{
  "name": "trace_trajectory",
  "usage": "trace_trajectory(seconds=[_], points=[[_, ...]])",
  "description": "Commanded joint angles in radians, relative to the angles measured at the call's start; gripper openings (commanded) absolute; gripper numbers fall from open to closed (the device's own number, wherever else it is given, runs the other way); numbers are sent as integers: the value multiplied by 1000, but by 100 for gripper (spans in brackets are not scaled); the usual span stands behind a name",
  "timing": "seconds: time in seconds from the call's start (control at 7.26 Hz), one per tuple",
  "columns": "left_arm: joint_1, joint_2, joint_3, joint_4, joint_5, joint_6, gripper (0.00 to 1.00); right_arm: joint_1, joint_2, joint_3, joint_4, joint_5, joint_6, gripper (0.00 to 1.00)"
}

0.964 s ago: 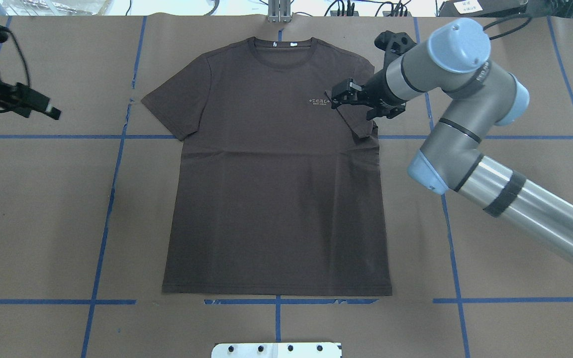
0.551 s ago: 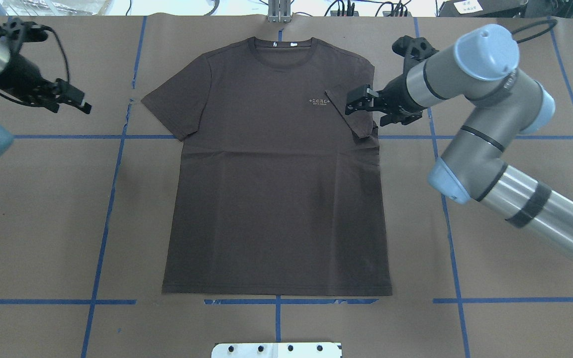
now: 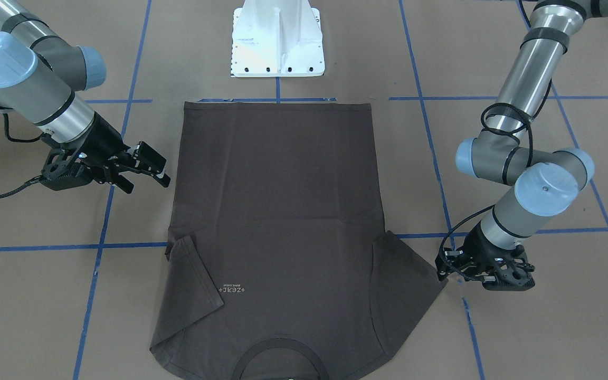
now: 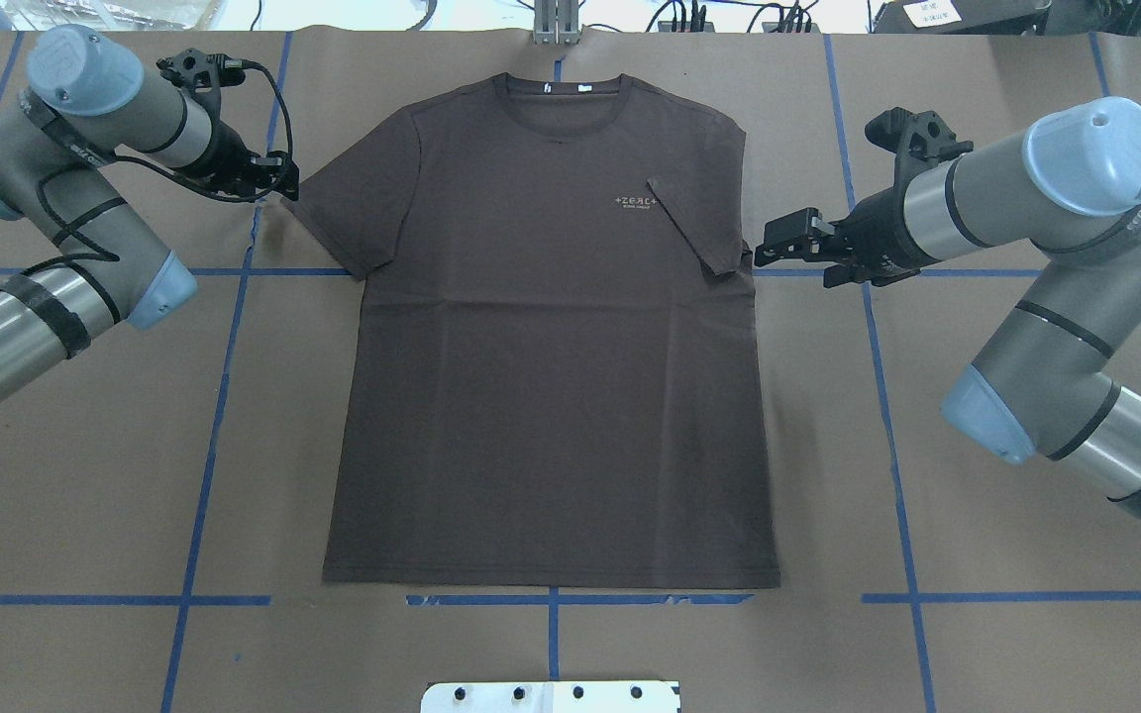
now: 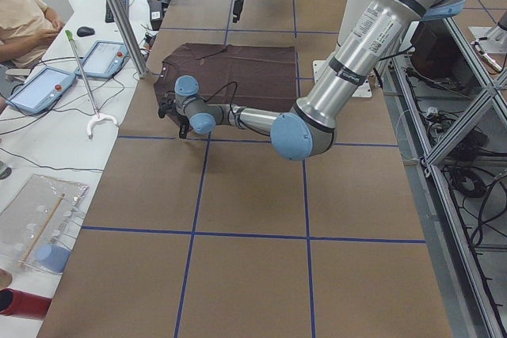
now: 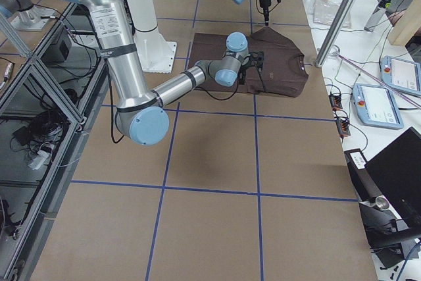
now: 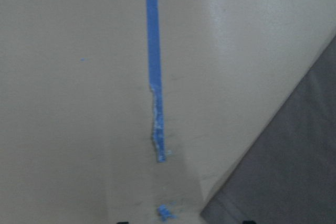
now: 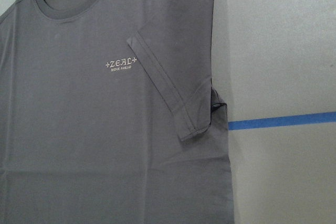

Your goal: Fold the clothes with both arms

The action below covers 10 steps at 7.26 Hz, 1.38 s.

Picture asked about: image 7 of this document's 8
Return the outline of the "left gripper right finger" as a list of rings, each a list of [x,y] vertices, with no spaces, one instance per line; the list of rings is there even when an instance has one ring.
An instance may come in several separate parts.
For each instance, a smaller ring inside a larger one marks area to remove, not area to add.
[[[245,220],[245,221],[243,221],[243,224],[254,224],[254,221],[252,221],[252,220]]]

